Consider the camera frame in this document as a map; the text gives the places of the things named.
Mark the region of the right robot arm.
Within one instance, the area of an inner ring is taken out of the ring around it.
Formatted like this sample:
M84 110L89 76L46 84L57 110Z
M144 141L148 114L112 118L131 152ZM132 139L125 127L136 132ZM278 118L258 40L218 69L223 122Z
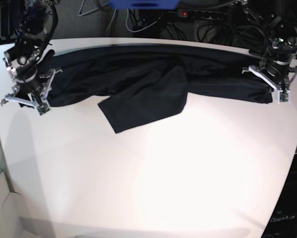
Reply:
M14 47L5 51L3 62L14 83L12 93L0 100L21 107L35 109L39 115L50 111L48 95L60 68L43 71L54 56L54 50L45 52L58 24L58 0L32 0L20 18Z

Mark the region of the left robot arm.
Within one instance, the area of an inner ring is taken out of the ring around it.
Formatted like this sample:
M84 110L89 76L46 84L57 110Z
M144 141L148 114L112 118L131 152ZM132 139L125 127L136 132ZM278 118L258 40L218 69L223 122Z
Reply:
M259 58L242 69L245 77L228 91L228 98L268 104L275 93L277 103L289 102L297 77L297 66L291 66L297 56L297 25L290 9L288 0L234 0L228 5L228 43Z

